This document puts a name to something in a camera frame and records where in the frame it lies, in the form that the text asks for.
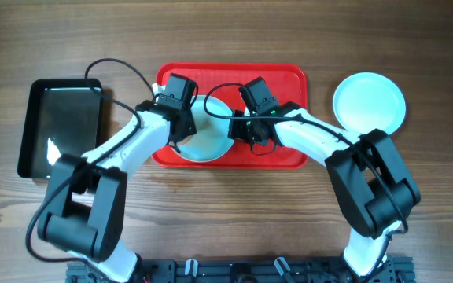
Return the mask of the white plate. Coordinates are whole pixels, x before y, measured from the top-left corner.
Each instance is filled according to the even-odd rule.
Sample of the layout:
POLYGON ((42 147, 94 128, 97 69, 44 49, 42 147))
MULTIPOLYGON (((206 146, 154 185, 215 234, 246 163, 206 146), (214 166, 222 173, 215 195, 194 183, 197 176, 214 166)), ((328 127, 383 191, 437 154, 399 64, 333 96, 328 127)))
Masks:
POLYGON ((204 99, 200 95, 191 108, 197 133, 178 145, 178 155, 195 163, 219 159, 234 143, 227 137, 230 121, 210 116, 204 110, 204 99))
POLYGON ((346 130, 367 134, 373 129, 397 131, 407 114, 400 88, 389 78, 360 72, 344 79, 333 94, 333 112, 346 130))

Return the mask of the black rectangular water tray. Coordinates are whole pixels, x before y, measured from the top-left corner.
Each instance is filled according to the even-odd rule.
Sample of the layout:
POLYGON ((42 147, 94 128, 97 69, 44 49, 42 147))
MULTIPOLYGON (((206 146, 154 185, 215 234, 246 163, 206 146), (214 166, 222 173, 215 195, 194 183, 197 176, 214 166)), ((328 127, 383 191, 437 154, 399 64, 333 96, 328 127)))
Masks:
POLYGON ((97 79, 39 79, 32 83, 17 174, 48 178, 63 154, 79 156, 100 144, 102 99, 97 79))

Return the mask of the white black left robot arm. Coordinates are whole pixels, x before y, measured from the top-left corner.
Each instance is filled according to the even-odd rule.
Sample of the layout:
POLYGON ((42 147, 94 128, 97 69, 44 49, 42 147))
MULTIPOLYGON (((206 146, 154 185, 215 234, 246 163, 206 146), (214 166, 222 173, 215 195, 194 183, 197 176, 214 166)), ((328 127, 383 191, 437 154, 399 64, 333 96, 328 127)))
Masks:
POLYGON ((62 155, 28 232, 69 252, 111 282, 133 282, 141 259, 121 240, 128 179, 156 151, 195 134, 190 104, 172 98, 143 101, 130 122, 82 156, 62 155))

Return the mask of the orange green scrubbing sponge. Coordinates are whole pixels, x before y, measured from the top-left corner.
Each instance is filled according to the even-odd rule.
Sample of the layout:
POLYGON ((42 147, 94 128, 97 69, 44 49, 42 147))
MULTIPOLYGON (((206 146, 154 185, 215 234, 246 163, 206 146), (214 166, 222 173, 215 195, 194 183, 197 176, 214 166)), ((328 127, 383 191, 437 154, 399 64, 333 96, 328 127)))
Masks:
POLYGON ((179 142, 177 143, 177 145, 184 145, 184 144, 186 144, 186 143, 189 142, 194 136, 195 136, 195 134, 192 134, 192 135, 187 136, 187 137, 184 138, 183 140, 179 141, 179 142))

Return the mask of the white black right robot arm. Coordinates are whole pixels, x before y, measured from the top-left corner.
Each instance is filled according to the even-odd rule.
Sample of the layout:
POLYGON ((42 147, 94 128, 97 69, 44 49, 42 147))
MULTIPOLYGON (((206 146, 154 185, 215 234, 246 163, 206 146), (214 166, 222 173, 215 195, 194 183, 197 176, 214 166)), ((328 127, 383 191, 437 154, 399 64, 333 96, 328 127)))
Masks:
POLYGON ((339 129, 288 102, 262 112, 230 115, 229 136, 273 141, 323 165, 340 210, 351 227, 342 254, 348 272, 366 282, 387 263, 392 238, 408 232, 407 218, 420 191, 392 139, 383 130, 360 134, 339 129))

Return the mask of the red plastic serving tray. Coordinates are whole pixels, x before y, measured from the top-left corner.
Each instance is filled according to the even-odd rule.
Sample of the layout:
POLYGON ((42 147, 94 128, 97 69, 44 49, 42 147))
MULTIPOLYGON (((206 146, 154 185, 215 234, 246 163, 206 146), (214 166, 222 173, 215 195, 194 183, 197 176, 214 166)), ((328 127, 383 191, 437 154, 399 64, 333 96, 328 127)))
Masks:
MULTIPOLYGON (((280 103, 292 101, 303 108, 308 106, 307 78, 294 64, 173 61, 160 68, 157 83, 166 84, 172 73, 195 81, 200 87, 201 95, 206 95, 211 88, 221 83, 247 83, 262 77, 280 103)), ((163 167, 234 170, 296 170, 309 160, 308 156, 295 149, 280 146, 274 149, 272 142, 267 147, 257 145, 255 150, 255 153, 251 153, 248 144, 235 141, 230 150, 219 159, 194 163, 183 159, 166 146, 154 153, 152 159, 163 167)))

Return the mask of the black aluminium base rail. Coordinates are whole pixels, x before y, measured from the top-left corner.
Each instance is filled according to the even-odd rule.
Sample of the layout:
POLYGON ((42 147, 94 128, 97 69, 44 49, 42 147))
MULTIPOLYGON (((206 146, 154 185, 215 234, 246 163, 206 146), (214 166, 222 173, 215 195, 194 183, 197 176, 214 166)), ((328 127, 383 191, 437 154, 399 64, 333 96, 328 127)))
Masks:
MULTIPOLYGON (((136 279, 130 282, 363 282, 347 268, 339 257, 300 260, 277 258, 250 261, 187 261, 171 259, 142 260, 136 279)), ((68 265, 65 282, 114 282, 89 267, 68 265)), ((388 255, 372 277, 364 282, 415 283, 413 259, 388 255)))

